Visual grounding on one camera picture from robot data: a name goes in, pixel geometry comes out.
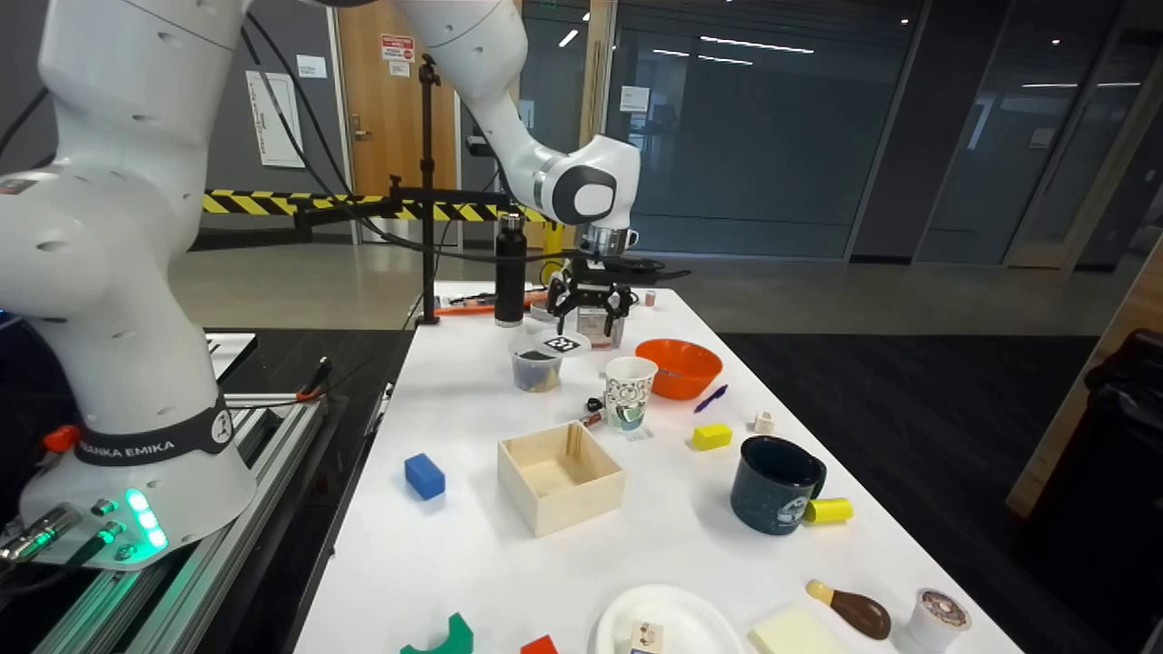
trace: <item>green object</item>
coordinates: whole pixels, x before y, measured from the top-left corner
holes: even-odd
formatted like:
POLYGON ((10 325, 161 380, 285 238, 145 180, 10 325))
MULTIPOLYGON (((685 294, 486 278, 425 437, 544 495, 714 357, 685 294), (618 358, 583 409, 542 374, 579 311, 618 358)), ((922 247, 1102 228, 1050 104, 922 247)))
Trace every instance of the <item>green object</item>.
POLYGON ((401 654, 473 654, 473 627, 463 613, 448 618, 448 640, 431 650, 405 645, 401 654))

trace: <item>small bowl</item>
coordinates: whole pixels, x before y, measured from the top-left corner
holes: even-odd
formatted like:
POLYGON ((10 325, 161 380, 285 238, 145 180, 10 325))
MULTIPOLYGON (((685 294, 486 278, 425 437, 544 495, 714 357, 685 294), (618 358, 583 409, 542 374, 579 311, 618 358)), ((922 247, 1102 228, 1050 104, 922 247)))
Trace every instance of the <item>small bowl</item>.
POLYGON ((654 358, 654 397, 664 398, 695 398, 701 397, 724 371, 724 358, 706 345, 681 336, 654 336, 637 347, 637 357, 654 358))

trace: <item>orange object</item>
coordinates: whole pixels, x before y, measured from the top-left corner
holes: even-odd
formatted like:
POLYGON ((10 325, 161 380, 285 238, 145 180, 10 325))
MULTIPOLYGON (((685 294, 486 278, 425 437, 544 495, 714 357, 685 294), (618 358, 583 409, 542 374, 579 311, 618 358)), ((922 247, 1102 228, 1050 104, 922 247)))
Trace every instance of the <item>orange object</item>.
POLYGON ((637 347, 637 357, 654 358, 654 397, 664 398, 695 398, 706 393, 721 371, 724 358, 709 352, 706 345, 681 340, 681 336, 654 336, 637 347))
POLYGON ((549 635, 542 635, 542 640, 533 640, 533 641, 519 645, 519 654, 557 654, 557 645, 554 645, 554 640, 549 640, 549 635))
POLYGON ((58 426, 58 429, 42 433, 41 443, 51 455, 65 455, 65 451, 73 451, 81 443, 81 426, 58 426))

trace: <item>blue block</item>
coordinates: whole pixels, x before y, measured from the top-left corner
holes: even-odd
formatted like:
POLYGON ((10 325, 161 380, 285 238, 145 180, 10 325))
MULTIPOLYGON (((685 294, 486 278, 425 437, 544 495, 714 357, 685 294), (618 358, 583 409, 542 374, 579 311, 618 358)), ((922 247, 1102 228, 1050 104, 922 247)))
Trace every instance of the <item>blue block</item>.
POLYGON ((423 502, 445 495, 445 472, 425 455, 408 457, 405 474, 423 502))

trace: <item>cup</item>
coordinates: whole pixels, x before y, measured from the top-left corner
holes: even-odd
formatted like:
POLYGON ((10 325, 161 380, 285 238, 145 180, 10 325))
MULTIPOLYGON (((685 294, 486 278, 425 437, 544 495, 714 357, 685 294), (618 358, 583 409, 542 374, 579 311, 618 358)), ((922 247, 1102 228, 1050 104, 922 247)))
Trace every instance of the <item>cup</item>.
POLYGON ((937 654, 947 650, 970 627, 970 613, 946 592, 917 592, 912 618, 893 627, 893 645, 900 654, 937 654))
POLYGON ((538 336, 514 340, 514 379, 525 393, 549 393, 561 383, 561 352, 538 336))
POLYGON ((824 486, 830 467, 779 437, 748 437, 731 486, 731 509, 743 523, 763 535, 792 535, 804 523, 806 502, 824 486))
POLYGON ((618 357, 607 364, 602 417, 607 426, 632 433, 647 421, 647 398, 658 364, 645 357, 618 357))

